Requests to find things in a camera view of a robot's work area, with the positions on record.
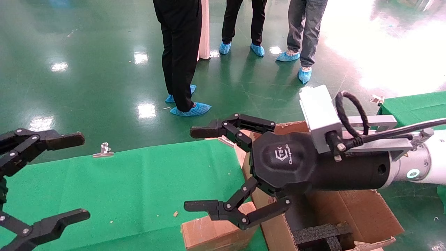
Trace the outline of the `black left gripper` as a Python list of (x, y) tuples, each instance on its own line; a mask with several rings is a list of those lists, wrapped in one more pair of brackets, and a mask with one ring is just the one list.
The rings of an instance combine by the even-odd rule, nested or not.
[[(44, 151), (56, 151), (81, 146), (85, 143), (80, 132), (61, 135), (55, 130), (31, 131), (19, 128), (0, 136), (0, 210), (7, 203), (7, 181), (4, 176), (12, 177), (29, 162)], [(11, 243), (3, 246), (2, 251), (32, 251), (37, 246), (59, 239), (69, 225), (90, 218), (89, 211), (76, 209), (43, 218), (32, 225), (11, 216), (4, 211), (0, 214), (1, 227), (16, 234)]]

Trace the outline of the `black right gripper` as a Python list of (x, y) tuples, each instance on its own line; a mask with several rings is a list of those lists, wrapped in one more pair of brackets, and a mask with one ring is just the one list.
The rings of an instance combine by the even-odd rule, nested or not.
[[(276, 135), (276, 123), (259, 117), (234, 113), (227, 119), (211, 120), (206, 127), (191, 127), (195, 139), (225, 136), (245, 152), (251, 152), (249, 178), (231, 198), (185, 201), (188, 212), (207, 212), (212, 221), (227, 220), (241, 230), (259, 225), (285, 213), (291, 205), (280, 198), (250, 213), (239, 207), (259, 187), (269, 195), (283, 196), (309, 191), (374, 190), (384, 187), (390, 172), (387, 152), (359, 153), (335, 161), (331, 153), (319, 154), (309, 133)], [(263, 134), (252, 139), (241, 130)]]

